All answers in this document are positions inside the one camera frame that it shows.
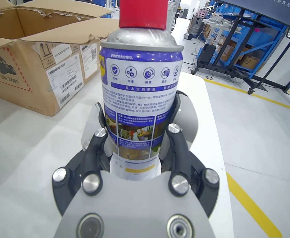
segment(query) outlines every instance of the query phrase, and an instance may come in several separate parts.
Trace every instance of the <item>cardboard box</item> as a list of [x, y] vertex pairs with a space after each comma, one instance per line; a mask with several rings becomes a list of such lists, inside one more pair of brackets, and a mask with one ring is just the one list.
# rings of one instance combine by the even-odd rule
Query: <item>cardboard box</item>
[[72, 0], [0, 0], [0, 98], [54, 116], [99, 71], [99, 41], [118, 20]]
[[238, 64], [242, 67], [253, 70], [259, 61], [260, 59], [256, 57], [245, 55], [242, 60], [238, 62]]

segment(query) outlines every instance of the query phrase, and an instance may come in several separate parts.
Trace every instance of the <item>red cap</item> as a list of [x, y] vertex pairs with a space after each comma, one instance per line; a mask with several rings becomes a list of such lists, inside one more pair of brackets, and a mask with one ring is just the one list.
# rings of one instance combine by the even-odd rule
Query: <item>red cap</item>
[[120, 0], [119, 27], [166, 29], [168, 0]]

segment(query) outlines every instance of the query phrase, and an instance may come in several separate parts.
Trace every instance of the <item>bolt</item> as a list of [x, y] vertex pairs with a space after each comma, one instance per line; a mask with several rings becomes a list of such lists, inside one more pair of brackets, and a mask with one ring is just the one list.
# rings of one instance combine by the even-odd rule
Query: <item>bolt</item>
[[100, 178], [96, 174], [88, 175], [82, 182], [82, 187], [86, 193], [93, 193], [100, 185]]
[[189, 183], [182, 175], [175, 175], [171, 180], [171, 185], [178, 194], [186, 194], [189, 190]]
[[56, 171], [54, 171], [52, 175], [52, 179], [55, 182], [60, 182], [66, 178], [67, 171], [65, 168], [58, 168]]
[[168, 125], [168, 130], [173, 134], [178, 134], [180, 132], [180, 127], [175, 123], [171, 123]]
[[205, 178], [207, 179], [209, 183], [215, 184], [219, 182], [219, 175], [217, 174], [216, 171], [212, 169], [207, 169], [205, 171]]
[[99, 128], [94, 133], [94, 135], [98, 138], [102, 138], [103, 136], [105, 136], [105, 134], [106, 134], [106, 130], [104, 128]]
[[83, 146], [82, 146], [82, 150], [86, 151], [86, 149], [89, 147], [91, 140], [87, 140], [84, 142]]

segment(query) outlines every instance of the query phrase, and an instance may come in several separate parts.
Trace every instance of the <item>sticker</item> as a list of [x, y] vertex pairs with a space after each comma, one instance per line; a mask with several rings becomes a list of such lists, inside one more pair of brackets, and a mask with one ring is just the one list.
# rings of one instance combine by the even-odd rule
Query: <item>sticker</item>
[[147, 162], [125, 162], [125, 179], [139, 180], [139, 174], [142, 174], [141, 180], [153, 178], [152, 175], [156, 174], [156, 159]]
[[67, 58], [72, 53], [70, 44], [66, 43], [58, 44], [57, 46], [51, 49], [51, 52], [53, 54], [56, 63], [60, 63], [62, 60]]
[[78, 53], [50, 68], [46, 73], [60, 108], [84, 85]]
[[149, 54], [109, 48], [100, 52], [107, 129], [117, 145], [113, 156], [124, 161], [125, 179], [156, 175], [155, 161], [170, 122], [181, 65], [178, 52]]
[[80, 50], [85, 68], [85, 78], [87, 79], [98, 69], [96, 43], [80, 45]]

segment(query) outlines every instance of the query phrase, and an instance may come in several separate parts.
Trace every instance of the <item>printed symbol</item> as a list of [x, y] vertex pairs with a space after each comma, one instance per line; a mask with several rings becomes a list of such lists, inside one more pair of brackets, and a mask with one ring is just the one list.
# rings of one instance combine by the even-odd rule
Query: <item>printed symbol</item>
[[177, 76], [178, 71], [179, 71], [179, 66], [177, 65], [176, 68], [175, 68], [175, 70], [174, 70], [174, 76]]
[[118, 76], [119, 75], [120, 69], [119, 69], [119, 67], [116, 64], [111, 65], [111, 73], [114, 76]]
[[129, 66], [128, 68], [126, 68], [125, 74], [128, 78], [134, 78], [137, 74], [137, 71], [134, 67]]
[[149, 68], [146, 68], [145, 71], [144, 71], [144, 77], [146, 79], [152, 79], [153, 77], [155, 76], [155, 70], [151, 67]]
[[161, 72], [161, 76], [163, 79], [166, 79], [170, 74], [170, 70], [168, 67], [165, 67], [162, 72]]

